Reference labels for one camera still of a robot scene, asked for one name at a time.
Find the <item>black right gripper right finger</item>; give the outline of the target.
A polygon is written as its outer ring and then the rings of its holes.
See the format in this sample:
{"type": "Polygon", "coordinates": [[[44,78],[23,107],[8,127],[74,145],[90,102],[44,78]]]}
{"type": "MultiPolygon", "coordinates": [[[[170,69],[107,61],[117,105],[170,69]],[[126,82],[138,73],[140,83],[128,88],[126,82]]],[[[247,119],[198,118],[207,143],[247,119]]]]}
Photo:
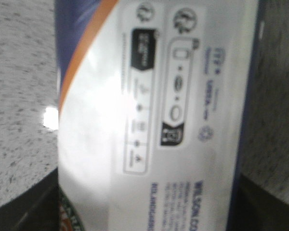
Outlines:
{"type": "Polygon", "coordinates": [[[227,229],[289,231],[289,205],[240,175],[231,199],[227,229]]]}

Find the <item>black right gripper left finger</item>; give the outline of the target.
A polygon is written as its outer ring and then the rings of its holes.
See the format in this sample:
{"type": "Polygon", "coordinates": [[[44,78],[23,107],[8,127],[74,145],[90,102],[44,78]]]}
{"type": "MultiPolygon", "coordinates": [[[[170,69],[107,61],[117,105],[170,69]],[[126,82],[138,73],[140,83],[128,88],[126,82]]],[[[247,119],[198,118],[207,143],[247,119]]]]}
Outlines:
{"type": "Polygon", "coordinates": [[[40,182],[0,206],[0,231],[58,231],[59,184],[55,168],[40,182]]]}

